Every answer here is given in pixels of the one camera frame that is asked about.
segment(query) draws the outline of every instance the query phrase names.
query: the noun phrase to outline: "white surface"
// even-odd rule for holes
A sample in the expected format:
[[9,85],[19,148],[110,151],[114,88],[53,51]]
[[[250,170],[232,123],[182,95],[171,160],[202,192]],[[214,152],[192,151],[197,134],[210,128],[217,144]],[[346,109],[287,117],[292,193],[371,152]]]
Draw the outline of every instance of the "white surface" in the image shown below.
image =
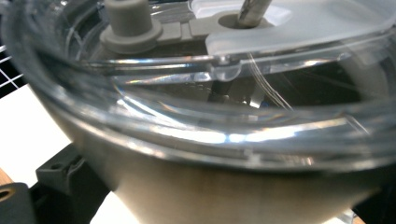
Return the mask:
[[[26,85],[0,99],[0,167],[14,182],[29,187],[35,169],[67,146],[70,140]],[[131,212],[109,193],[91,224],[138,224]],[[345,224],[334,218],[325,224]]]

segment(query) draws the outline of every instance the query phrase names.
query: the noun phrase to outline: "plastic lid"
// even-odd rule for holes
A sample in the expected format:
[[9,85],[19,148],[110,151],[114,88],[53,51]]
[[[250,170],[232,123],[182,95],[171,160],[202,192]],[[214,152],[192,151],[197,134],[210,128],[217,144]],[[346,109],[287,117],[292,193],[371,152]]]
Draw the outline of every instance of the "plastic lid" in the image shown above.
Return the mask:
[[206,39],[209,55],[312,46],[382,32],[396,21],[396,2],[393,0],[274,0],[270,8],[272,10],[266,17],[274,17],[273,13],[280,11],[286,14],[286,20],[281,20],[273,28],[211,34]]

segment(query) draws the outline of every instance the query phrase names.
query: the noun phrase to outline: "transparent container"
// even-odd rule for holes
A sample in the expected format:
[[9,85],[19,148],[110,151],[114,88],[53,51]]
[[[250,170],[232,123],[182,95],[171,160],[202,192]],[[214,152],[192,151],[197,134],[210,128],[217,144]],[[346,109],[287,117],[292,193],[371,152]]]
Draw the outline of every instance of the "transparent container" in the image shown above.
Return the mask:
[[[283,23],[216,14],[208,35],[124,54],[101,42],[102,1],[15,0],[3,32],[139,223],[321,223],[396,176],[395,4],[275,0]],[[201,22],[187,2],[149,9],[184,32]]]

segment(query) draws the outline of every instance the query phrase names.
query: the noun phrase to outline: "gray plastic knob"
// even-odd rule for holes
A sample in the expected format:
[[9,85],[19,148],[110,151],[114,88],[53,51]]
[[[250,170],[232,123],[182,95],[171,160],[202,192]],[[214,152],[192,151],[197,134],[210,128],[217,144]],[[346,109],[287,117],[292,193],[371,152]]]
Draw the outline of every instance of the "gray plastic knob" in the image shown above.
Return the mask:
[[162,34],[152,19],[148,0],[105,0],[110,25],[102,32],[102,44],[114,52],[133,54],[152,49]]

